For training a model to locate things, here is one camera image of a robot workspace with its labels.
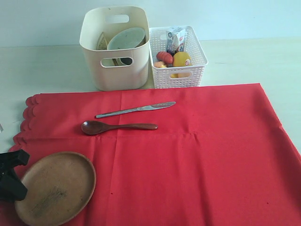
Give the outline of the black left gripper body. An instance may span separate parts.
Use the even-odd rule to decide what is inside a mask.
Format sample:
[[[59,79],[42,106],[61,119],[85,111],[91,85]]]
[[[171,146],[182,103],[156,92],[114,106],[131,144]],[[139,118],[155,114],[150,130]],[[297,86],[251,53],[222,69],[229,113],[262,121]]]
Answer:
[[[14,202],[12,178],[7,175],[7,172],[4,163],[0,162],[0,200]]]

